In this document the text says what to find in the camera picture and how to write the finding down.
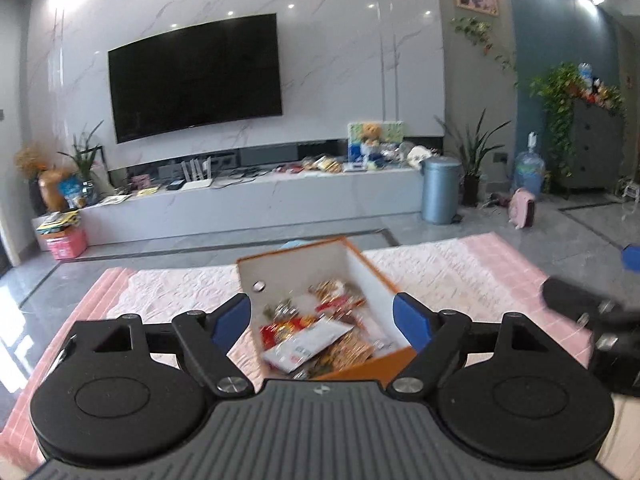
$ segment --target open box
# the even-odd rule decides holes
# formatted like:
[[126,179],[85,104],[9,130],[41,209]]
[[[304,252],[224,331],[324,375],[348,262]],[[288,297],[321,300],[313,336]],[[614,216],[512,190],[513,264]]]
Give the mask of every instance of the open box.
[[[304,298],[310,286],[336,278],[360,288],[371,317],[396,349],[316,380],[377,379],[386,385],[415,356],[394,323],[392,305],[399,291],[346,238],[241,258],[238,274],[242,291],[251,299],[251,328],[258,353],[262,353],[260,327],[271,322],[264,314],[267,305],[279,304],[286,298]],[[301,314],[309,313],[301,309]],[[282,377],[277,372],[270,373],[266,365],[264,373],[267,378]]]

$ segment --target dark floor border strip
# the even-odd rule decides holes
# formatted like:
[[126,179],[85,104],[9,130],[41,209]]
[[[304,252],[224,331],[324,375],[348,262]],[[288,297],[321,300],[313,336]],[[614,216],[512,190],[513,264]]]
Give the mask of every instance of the dark floor border strip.
[[352,237],[362,235],[381,235],[389,247],[398,247],[400,243],[393,236],[391,231],[387,228],[383,229],[370,229],[364,231],[352,231],[348,233],[336,233],[326,235],[313,235],[313,236],[293,236],[289,238],[282,238],[280,240],[259,240],[257,242],[246,242],[242,244],[227,244],[217,246],[203,246],[203,247],[190,247],[183,249],[167,249],[162,251],[148,251],[145,253],[125,253],[125,254],[106,254],[105,256],[79,256],[73,260],[62,260],[62,264],[72,264],[76,262],[100,262],[103,260],[119,260],[122,258],[144,258],[146,256],[169,256],[170,254],[186,254],[186,253],[206,253],[208,251],[225,251],[229,249],[244,249],[248,247],[257,247],[261,245],[275,245],[285,244],[292,240],[323,240],[324,238],[334,238],[337,236]]
[[29,301],[29,298],[33,296],[36,290],[38,290],[40,286],[49,279],[49,276],[51,276],[54,272],[56,272],[56,269],[60,266],[60,263],[61,262],[57,262],[56,265],[53,267],[53,269],[51,269],[49,272],[47,272],[44,275],[44,277],[36,284],[36,286],[34,286],[31,289],[31,291],[25,296],[25,298],[18,304],[18,308],[22,308],[24,304],[27,303],[27,301]]
[[624,249],[624,247],[622,245],[620,245],[619,243],[613,241],[611,238],[609,238],[606,234],[604,234],[601,231],[598,231],[597,229],[594,229],[593,227],[591,227],[589,224],[587,224],[587,222],[583,222],[582,220],[576,218],[575,216],[572,216],[569,213],[566,213],[563,210],[559,210],[562,214],[564,214],[564,216],[566,216],[567,218],[573,220],[574,222],[580,224],[582,227],[587,228],[589,231],[591,231],[593,234],[595,234],[596,236],[599,236],[600,238],[602,238],[604,241],[606,241],[606,243],[608,243],[609,245],[612,245],[613,247],[617,248],[619,251],[621,251],[622,249]]
[[609,201],[609,202],[603,202],[603,203],[599,203],[599,204],[588,204],[588,205],[572,205],[570,207],[559,207],[558,211],[560,212],[564,212],[564,211],[575,211],[577,209],[592,209],[594,207],[604,207],[606,205],[614,205],[614,204],[620,204],[619,202],[613,202],[613,201]]

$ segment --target marble tv console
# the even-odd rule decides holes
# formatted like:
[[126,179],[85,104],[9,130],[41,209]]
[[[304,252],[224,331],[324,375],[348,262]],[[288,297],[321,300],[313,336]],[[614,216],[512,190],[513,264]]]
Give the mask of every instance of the marble tv console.
[[[89,245],[419,212],[422,177],[412,169],[362,173],[269,173],[204,189],[167,191],[81,211]],[[42,222],[33,220],[34,229]],[[46,243],[40,238],[40,247]]]

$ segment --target pink storage box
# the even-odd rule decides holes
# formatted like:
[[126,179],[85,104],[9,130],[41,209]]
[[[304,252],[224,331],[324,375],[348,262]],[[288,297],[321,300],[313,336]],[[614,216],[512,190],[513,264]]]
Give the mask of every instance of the pink storage box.
[[77,258],[86,251],[86,235],[81,228],[72,227],[66,236],[47,240],[47,247],[57,260]]

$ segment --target trash can lid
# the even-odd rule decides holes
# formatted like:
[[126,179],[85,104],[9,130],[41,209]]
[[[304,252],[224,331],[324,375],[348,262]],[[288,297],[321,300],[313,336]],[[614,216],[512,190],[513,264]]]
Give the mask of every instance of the trash can lid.
[[426,158],[422,163],[425,170],[445,170],[461,166],[460,161],[452,156],[432,156]]

